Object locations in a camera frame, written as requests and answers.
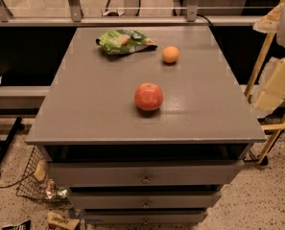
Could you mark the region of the red apple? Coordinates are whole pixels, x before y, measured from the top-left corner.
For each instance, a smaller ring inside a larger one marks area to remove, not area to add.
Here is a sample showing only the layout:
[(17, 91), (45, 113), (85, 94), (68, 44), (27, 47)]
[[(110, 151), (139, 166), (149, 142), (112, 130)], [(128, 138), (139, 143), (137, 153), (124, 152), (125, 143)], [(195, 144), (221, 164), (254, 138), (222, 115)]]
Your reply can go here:
[(136, 88), (134, 101), (136, 106), (142, 110), (157, 110), (163, 103), (163, 92), (157, 84), (145, 82)]

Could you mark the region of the grey drawer cabinet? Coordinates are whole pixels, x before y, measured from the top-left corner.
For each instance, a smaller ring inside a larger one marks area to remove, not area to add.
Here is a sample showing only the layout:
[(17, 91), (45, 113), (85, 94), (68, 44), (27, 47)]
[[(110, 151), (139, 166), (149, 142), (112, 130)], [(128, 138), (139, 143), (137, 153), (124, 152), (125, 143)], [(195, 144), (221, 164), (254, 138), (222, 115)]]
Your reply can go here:
[[(126, 57), (105, 54), (98, 28), (78, 29), (27, 141), (50, 163), (242, 160), (264, 140), (257, 119), (211, 31), (205, 26), (149, 27), (159, 48), (176, 46), (179, 60), (159, 50)], [(159, 109), (134, 101), (145, 82), (163, 92)], [(219, 192), (220, 185), (74, 187), (71, 193)], [(207, 208), (80, 209), (83, 212), (207, 211)]]

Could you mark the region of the orange fruit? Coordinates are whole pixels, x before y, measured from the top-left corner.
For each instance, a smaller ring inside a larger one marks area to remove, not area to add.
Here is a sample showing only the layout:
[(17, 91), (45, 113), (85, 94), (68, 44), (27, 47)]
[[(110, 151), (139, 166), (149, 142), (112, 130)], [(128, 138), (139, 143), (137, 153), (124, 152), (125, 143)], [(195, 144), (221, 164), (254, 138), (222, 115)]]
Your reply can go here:
[(174, 63), (178, 60), (179, 49), (174, 46), (168, 46), (162, 51), (162, 59), (166, 63)]

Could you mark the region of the green snack bag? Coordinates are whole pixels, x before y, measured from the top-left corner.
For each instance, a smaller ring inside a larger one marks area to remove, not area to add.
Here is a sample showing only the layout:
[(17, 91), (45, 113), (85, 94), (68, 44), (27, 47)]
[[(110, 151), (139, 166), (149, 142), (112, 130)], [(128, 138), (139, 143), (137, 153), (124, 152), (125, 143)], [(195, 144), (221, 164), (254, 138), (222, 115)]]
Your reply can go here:
[(108, 55), (128, 55), (157, 48), (155, 42), (143, 32), (130, 29), (109, 30), (96, 38), (96, 44)]

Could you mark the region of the top grey drawer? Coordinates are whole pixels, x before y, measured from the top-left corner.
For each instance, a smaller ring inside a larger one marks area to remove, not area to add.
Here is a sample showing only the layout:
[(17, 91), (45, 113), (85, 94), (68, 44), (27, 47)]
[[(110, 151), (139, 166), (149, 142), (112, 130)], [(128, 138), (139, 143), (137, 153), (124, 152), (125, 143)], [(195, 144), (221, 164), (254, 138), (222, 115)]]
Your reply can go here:
[(58, 185), (74, 187), (220, 185), (243, 166), (242, 160), (50, 163), (49, 175)]

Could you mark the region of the grey drawer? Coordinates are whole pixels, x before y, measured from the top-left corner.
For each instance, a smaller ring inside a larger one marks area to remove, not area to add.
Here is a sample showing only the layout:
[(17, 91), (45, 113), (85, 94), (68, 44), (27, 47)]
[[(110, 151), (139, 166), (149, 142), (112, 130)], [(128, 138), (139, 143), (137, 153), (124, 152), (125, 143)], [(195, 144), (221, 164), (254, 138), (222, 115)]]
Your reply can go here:
[(220, 185), (243, 166), (242, 160), (50, 163), (49, 175), (58, 185), (74, 187)]
[(197, 223), (205, 211), (83, 212), (83, 218), (95, 224)]
[(168, 209), (207, 208), (221, 198), (220, 192), (124, 192), (71, 193), (69, 199), (80, 209)]

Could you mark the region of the middle grey drawer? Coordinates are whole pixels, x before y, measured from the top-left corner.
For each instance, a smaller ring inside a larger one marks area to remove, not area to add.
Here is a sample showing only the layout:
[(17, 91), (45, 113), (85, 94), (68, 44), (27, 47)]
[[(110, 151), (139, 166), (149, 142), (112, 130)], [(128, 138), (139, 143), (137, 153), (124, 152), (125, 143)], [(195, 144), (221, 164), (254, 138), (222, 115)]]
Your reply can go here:
[(207, 208), (221, 198), (220, 192), (124, 192), (71, 193), (69, 199), (80, 209), (168, 209)]

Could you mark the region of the bottom grey drawer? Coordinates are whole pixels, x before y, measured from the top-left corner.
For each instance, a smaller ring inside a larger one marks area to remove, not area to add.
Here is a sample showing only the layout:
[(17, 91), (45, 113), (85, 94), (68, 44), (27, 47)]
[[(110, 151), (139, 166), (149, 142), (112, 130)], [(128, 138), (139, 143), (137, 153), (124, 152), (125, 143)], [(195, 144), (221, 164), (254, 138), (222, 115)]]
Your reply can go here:
[(83, 212), (83, 218), (95, 224), (197, 223), (205, 211)]

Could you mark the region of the shiny wrapper in basket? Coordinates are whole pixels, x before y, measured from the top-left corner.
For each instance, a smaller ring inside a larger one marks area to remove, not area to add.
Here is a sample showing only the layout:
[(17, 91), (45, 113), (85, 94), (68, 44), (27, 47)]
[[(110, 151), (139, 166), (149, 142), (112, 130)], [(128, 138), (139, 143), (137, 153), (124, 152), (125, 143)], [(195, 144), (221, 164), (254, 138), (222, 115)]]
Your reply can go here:
[(59, 188), (52, 179), (47, 179), (39, 186), (39, 194), (47, 200), (67, 199), (67, 190)]

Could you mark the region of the brown snack bag on floor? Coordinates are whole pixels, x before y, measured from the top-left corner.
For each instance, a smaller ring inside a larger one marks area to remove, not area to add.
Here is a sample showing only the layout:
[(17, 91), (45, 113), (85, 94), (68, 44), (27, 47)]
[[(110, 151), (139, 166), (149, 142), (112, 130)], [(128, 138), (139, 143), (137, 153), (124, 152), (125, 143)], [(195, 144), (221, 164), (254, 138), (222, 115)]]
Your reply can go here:
[(75, 230), (80, 221), (78, 219), (65, 218), (59, 214), (47, 213), (47, 230)]

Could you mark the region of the black metal stand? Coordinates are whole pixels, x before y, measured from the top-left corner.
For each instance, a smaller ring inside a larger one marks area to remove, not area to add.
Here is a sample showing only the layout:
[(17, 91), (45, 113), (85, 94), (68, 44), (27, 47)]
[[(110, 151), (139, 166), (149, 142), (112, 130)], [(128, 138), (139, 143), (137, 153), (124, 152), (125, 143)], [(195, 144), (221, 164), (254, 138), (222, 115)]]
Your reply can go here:
[(7, 138), (0, 141), (0, 165), (7, 154), (14, 135), (18, 130), (22, 130), (24, 128), (22, 117), (27, 115), (35, 116), (37, 112), (38, 108), (0, 108), (0, 116), (15, 116), (15, 121)]

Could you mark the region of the black snack bag on floor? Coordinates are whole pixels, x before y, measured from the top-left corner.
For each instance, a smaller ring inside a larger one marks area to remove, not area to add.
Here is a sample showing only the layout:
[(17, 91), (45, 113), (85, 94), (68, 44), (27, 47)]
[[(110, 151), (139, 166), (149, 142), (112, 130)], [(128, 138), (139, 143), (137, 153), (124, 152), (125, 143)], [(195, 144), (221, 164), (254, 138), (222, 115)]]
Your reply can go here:
[(31, 221), (27, 219), (17, 224), (6, 225), (1, 230), (31, 230)]

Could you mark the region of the grey metal railing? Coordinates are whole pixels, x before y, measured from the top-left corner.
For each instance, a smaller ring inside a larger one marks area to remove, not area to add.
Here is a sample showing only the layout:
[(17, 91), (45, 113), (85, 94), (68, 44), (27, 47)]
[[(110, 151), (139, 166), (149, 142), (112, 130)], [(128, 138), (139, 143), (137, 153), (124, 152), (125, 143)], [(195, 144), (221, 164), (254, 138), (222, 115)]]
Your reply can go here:
[(246, 0), (0, 0), (0, 27), (251, 26)]

